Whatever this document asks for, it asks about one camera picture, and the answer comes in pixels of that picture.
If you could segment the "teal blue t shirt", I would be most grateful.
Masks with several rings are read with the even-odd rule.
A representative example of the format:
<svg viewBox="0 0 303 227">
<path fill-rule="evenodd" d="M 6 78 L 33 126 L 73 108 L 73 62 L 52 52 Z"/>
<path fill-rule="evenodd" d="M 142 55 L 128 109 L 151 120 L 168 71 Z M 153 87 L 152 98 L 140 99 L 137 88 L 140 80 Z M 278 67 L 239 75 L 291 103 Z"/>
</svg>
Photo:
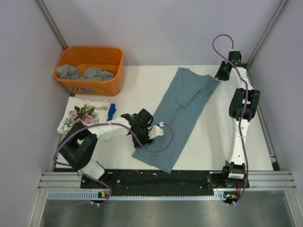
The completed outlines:
<svg viewBox="0 0 303 227">
<path fill-rule="evenodd" d="M 210 75 L 198 75 L 188 68 L 179 68 L 158 105 L 154 122 L 171 128 L 147 146 L 137 148 L 132 157 L 170 173 L 185 147 L 196 122 L 220 82 Z"/>
</svg>

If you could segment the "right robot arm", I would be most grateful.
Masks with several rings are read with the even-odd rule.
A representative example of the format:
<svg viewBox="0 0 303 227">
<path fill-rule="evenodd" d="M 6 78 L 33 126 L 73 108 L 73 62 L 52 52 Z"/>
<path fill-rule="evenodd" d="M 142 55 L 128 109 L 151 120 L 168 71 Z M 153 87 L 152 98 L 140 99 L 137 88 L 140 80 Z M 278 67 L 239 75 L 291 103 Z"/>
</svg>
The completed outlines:
<svg viewBox="0 0 303 227">
<path fill-rule="evenodd" d="M 245 140 L 260 98 L 260 91 L 255 90 L 249 82 L 246 66 L 241 62 L 241 53 L 235 50 L 230 50 L 228 59 L 221 62 L 215 78 L 228 81 L 232 76 L 235 76 L 235 92 L 228 114 L 235 125 L 234 142 L 231 158 L 225 162 L 220 176 L 222 184 L 226 187 L 243 182 L 247 175 Z"/>
</svg>

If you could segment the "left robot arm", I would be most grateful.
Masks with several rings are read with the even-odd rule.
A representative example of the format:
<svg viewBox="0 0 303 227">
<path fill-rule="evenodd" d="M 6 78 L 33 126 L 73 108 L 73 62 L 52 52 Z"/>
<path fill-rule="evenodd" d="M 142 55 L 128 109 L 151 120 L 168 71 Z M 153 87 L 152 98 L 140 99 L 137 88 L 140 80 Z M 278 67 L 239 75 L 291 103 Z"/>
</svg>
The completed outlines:
<svg viewBox="0 0 303 227">
<path fill-rule="evenodd" d="M 103 166 L 92 157 L 97 142 L 131 134 L 135 148 L 150 145 L 153 143 L 149 135 L 152 122 L 153 116 L 145 109 L 137 114 L 123 114 L 107 123 L 85 126 L 78 122 L 64 137 L 57 153 L 72 169 L 90 176 L 91 182 L 100 188 L 106 185 L 107 175 Z"/>
</svg>

